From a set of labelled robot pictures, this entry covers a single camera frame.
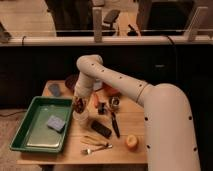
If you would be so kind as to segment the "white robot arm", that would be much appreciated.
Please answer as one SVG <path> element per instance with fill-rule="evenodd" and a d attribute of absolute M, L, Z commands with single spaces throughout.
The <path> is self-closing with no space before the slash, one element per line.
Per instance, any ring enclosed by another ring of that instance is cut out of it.
<path fill-rule="evenodd" d="M 99 79 L 144 108 L 149 171 L 201 171 L 189 100 L 177 86 L 149 84 L 103 66 L 99 55 L 77 59 L 80 71 L 74 95 L 91 96 Z"/>

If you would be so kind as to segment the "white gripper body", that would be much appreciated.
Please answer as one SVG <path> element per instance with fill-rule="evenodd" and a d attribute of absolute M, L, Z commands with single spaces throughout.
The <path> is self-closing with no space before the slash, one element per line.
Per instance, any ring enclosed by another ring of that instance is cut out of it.
<path fill-rule="evenodd" d="M 78 79 L 74 88 L 74 95 L 79 98 L 89 98 L 93 91 L 93 82 L 86 79 Z"/>

